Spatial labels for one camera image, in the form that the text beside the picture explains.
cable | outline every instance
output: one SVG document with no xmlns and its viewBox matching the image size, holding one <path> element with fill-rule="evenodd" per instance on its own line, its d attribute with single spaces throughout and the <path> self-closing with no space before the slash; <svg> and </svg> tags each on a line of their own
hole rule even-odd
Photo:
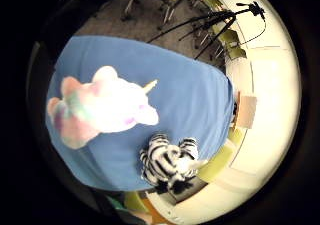
<svg viewBox="0 0 320 225">
<path fill-rule="evenodd" d="M 248 41 L 245 41 L 245 42 L 243 42 L 243 43 L 240 43 L 239 45 L 246 44 L 246 43 L 248 43 L 248 42 L 250 42 L 250 41 L 252 41 L 252 40 L 254 40 L 254 39 L 256 39 L 256 38 L 260 37 L 260 36 L 261 36 L 265 31 L 266 31 L 266 28 L 267 28 L 266 20 L 264 20 L 264 19 L 263 19 L 263 21 L 264 21 L 264 29 L 263 29 L 263 31 L 262 31 L 259 35 L 257 35 L 257 36 L 255 36 L 255 37 L 253 37 L 253 38 L 249 39 Z"/>
</svg>

tripod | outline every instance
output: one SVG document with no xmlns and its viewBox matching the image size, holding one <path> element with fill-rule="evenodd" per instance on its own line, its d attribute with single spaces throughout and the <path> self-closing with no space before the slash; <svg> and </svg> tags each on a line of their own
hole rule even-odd
<svg viewBox="0 0 320 225">
<path fill-rule="evenodd" d="M 213 44 L 213 42 L 214 42 L 222 33 L 224 33 L 224 32 L 235 22 L 237 15 L 239 15 L 239 14 L 241 14 L 241 13 L 245 13 L 245 12 L 252 12 L 252 14 L 253 14 L 254 16 L 260 15 L 261 18 L 262 18 L 263 20 L 265 20 L 265 17 L 264 17 L 264 15 L 263 15 L 263 13 L 265 13 L 265 11 L 264 11 L 263 8 L 261 8 L 261 7 L 259 6 L 259 4 L 258 4 L 256 1 L 254 1 L 253 3 L 250 3 L 250 4 L 236 3 L 236 5 L 237 5 L 237 6 L 248 6 L 248 8 L 247 8 L 247 9 L 243 9 L 243 10 L 238 11 L 238 12 L 232 12 L 231 10 L 226 10 L 226 11 L 220 11 L 220 12 L 212 12 L 212 13 L 210 13 L 210 14 L 208 14 L 208 15 L 204 15 L 204 16 L 200 16 L 200 17 L 193 17 L 193 18 L 191 18 L 191 19 L 189 19 L 189 20 L 187 20 L 187 21 L 185 21 L 185 22 L 182 22 L 182 23 L 180 23 L 180 24 L 178 24 L 178 25 L 176 25 L 176 26 L 174 26 L 174 27 L 172 27 L 172 28 L 170 28 L 170 29 L 168 29 L 168 30 L 160 33 L 159 35 L 151 38 L 147 43 L 151 43 L 151 42 L 153 42 L 154 40 L 158 39 L 159 37 L 162 37 L 163 35 L 171 32 L 171 31 L 173 31 L 173 30 L 175 30 L 175 29 L 177 29 L 177 28 L 179 28 L 179 27 L 181 27 L 181 26 L 184 26 L 184 25 L 186 25 L 186 24 L 189 24 L 189 23 L 192 23 L 192 22 L 196 22 L 196 21 L 199 21 L 199 20 L 203 20 L 203 19 L 207 20 L 207 21 L 205 21 L 203 24 L 201 24 L 201 25 L 193 28 L 190 32 L 188 32 L 187 34 L 185 34 L 184 36 L 182 36 L 181 38 L 179 38 L 178 41 L 180 42 L 180 41 L 182 41 L 184 38 L 186 38 L 187 36 L 189 36 L 190 34 L 198 31 L 199 29 L 207 30 L 207 29 L 209 29 L 211 26 L 213 26 L 214 24 L 217 24 L 217 23 L 219 23 L 219 22 L 222 22 L 222 21 L 224 21 L 224 20 L 226 20 L 226 19 L 228 19 L 228 18 L 231 18 L 231 20 L 228 21 L 228 22 L 224 25 L 224 27 L 211 39 L 211 41 L 198 53 L 198 55 L 194 57 L 194 59 L 196 60 L 196 59 L 198 59 L 198 58 L 201 56 L 201 54 L 203 54 L 203 53 L 206 51 L 206 49 L 207 49 L 208 47 L 210 47 L 210 46 Z"/>
</svg>

gray carpet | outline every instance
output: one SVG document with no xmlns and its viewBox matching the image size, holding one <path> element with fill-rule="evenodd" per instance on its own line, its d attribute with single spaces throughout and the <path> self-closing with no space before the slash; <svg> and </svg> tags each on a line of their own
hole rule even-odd
<svg viewBox="0 0 320 225">
<path fill-rule="evenodd" d="M 131 11 L 132 18 L 122 21 L 121 17 L 128 1 L 129 0 L 112 0 L 108 2 L 76 32 L 76 35 L 107 35 L 147 42 L 159 34 L 160 31 L 157 27 L 162 24 L 165 13 L 165 10 L 159 11 L 162 2 L 160 0 L 139 0 L 139 2 L 134 2 Z M 164 26 L 162 31 L 200 15 L 203 15 L 203 12 L 199 7 L 191 9 L 189 1 L 184 0 L 175 9 L 170 22 Z M 192 34 L 184 40 L 178 41 L 179 37 L 191 30 L 191 24 L 185 25 L 153 41 L 152 44 L 194 58 L 206 43 L 203 44 L 200 49 L 195 49 L 195 45 L 199 44 L 207 32 L 203 31 L 200 37 Z M 219 46 L 219 44 L 214 43 L 198 60 L 216 66 L 225 72 L 223 56 L 210 60 L 210 54 L 214 54 L 217 46 Z"/>
</svg>

stuffed animal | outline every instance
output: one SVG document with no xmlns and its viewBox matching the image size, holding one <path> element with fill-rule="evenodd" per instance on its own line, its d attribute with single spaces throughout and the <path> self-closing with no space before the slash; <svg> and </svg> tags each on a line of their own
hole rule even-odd
<svg viewBox="0 0 320 225">
<path fill-rule="evenodd" d="M 182 193 L 192 186 L 198 168 L 208 161 L 198 161 L 198 146 L 195 138 L 184 138 L 179 145 L 169 143 L 165 134 L 157 133 L 149 141 L 149 147 L 140 151 L 143 163 L 142 179 L 160 192 L 172 190 Z"/>
<path fill-rule="evenodd" d="M 64 78 L 62 99 L 51 98 L 47 112 L 63 143 L 81 148 L 99 133 L 125 131 L 138 123 L 156 125 L 159 117 L 146 95 L 156 83 L 141 87 L 119 78 L 113 67 L 103 66 L 91 83 Z"/>
</svg>

black and white striped toy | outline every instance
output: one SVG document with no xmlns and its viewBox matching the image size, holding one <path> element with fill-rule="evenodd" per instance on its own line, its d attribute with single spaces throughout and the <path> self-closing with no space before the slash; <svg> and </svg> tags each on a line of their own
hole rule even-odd
<svg viewBox="0 0 320 225">
<path fill-rule="evenodd" d="M 184 138 L 179 145 L 172 145 L 166 134 L 157 133 L 149 141 L 149 147 L 140 151 L 143 163 L 142 179 L 156 187 L 158 192 L 172 190 L 182 193 L 192 186 L 188 181 L 207 161 L 198 161 L 195 138 Z"/>
</svg>

